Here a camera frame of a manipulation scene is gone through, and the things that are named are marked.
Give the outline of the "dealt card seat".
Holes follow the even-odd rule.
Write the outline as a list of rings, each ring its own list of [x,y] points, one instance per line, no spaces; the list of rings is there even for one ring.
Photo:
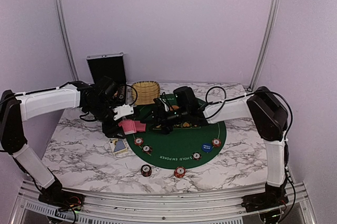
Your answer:
[[[134,123],[137,132],[146,132],[146,124],[141,123],[140,121],[135,121]]]

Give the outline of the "red playing card deck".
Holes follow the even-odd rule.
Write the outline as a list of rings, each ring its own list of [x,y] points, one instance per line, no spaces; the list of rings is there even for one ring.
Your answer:
[[[130,135],[137,132],[135,121],[133,120],[122,120],[118,125],[122,127],[125,135]]]

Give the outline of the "100 chip stack bottom mat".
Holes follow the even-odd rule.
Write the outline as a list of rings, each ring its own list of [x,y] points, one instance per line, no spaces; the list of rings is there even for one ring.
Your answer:
[[[192,154],[192,159],[193,160],[200,160],[202,158],[202,155],[199,152],[194,152]]]

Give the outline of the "blue small blind button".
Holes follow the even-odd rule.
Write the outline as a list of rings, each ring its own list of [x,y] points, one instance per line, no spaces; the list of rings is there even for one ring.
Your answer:
[[[201,145],[201,149],[203,152],[210,153],[213,150],[213,145],[209,143],[203,143]]]

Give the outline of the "black red 100 chip stack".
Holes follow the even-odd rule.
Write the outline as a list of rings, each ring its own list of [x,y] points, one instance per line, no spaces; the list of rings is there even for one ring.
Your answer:
[[[141,174],[143,177],[149,177],[152,174],[152,168],[150,165],[143,165],[141,167]]]

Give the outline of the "red tan 5 chip stack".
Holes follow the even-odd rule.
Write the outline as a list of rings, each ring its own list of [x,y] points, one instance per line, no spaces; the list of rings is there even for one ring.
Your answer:
[[[185,175],[185,173],[186,173],[185,168],[182,167],[182,166],[179,166],[179,167],[177,167],[177,168],[175,169],[175,171],[174,171],[174,176],[175,176],[176,178],[183,178],[184,175]]]

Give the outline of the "5 chip stack mat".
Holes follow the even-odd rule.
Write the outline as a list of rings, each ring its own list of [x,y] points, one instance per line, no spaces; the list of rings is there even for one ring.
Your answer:
[[[217,139],[217,138],[214,138],[214,139],[212,140],[212,145],[213,145],[213,147],[215,147],[215,148],[220,147],[221,144],[222,144],[222,142],[221,142],[219,139]]]

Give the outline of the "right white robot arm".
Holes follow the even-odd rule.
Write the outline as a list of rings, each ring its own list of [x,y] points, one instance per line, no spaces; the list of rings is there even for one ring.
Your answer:
[[[289,161],[287,136],[292,124],[291,109],[284,97],[267,87],[234,98],[219,101],[205,99],[200,103],[189,86],[173,91],[178,108],[172,109],[162,98],[154,99],[150,110],[151,124],[160,126],[169,134],[176,124],[189,121],[198,126],[210,126],[219,122],[249,118],[265,144],[267,178],[261,203],[272,207],[281,199],[281,191],[287,183],[286,170]]]

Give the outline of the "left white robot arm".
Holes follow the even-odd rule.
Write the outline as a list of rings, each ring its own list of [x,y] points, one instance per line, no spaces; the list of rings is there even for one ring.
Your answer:
[[[83,81],[68,82],[61,86],[13,92],[1,97],[1,151],[9,154],[43,189],[54,205],[66,202],[65,191],[40,156],[29,146],[25,125],[31,120],[61,114],[65,110],[80,108],[102,124],[103,133],[112,137],[122,118],[133,114],[132,106],[116,105],[112,99],[117,88],[108,80],[102,85]]]

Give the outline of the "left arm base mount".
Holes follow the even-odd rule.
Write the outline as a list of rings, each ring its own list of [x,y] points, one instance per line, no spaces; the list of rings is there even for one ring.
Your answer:
[[[81,210],[85,196],[74,192],[64,191],[63,189],[44,189],[40,190],[38,200],[40,202],[56,206],[65,210]]]

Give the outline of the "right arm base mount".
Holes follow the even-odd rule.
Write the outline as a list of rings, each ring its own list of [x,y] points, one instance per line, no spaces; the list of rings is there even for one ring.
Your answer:
[[[289,202],[285,193],[262,192],[258,194],[247,195],[242,198],[241,206],[246,212],[265,210],[273,207],[285,205]]]

